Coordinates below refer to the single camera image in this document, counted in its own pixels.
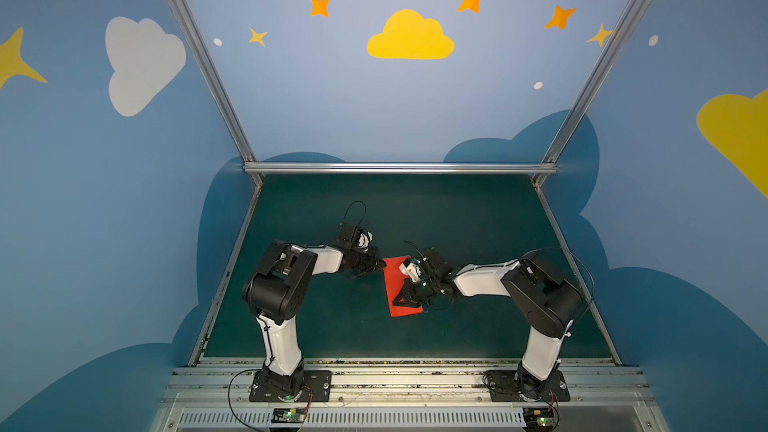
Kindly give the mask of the red square paper sheet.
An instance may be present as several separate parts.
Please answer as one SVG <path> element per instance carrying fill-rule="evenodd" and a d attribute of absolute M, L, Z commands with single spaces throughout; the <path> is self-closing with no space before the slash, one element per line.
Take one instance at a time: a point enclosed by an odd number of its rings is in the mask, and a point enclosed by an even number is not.
<path fill-rule="evenodd" d="M 410 260 L 410 256 L 385 258 L 384 281 L 390 316 L 393 318 L 421 314 L 423 308 L 416 303 L 407 305 L 402 296 L 404 287 L 411 283 L 411 278 L 401 270 L 401 266 Z"/>

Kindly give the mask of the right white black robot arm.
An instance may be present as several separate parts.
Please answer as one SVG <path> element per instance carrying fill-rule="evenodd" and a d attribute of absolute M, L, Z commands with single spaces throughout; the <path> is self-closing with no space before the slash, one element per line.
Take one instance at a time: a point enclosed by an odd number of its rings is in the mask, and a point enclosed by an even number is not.
<path fill-rule="evenodd" d="M 511 299 L 529 324 L 526 349 L 514 370 L 491 370 L 483 383 L 494 401 L 554 404 L 571 400 L 559 370 L 560 352 L 588 300 L 539 251 L 507 262 L 451 267 L 433 248 L 385 270 L 390 312 L 421 309 L 437 297 Z"/>

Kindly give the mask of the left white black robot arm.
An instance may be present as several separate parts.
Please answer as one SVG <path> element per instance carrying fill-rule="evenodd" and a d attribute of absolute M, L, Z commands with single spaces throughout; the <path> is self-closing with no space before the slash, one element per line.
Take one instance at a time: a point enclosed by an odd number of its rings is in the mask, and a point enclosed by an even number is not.
<path fill-rule="evenodd" d="M 305 362 L 296 327 L 296 317 L 314 276 L 347 269 L 366 274 L 385 267 L 386 262 L 373 245 L 346 250 L 272 242 L 242 290 L 242 299 L 259 324 L 266 350 L 249 400 L 307 402 L 309 393 L 316 390 L 317 381 L 304 378 Z"/>

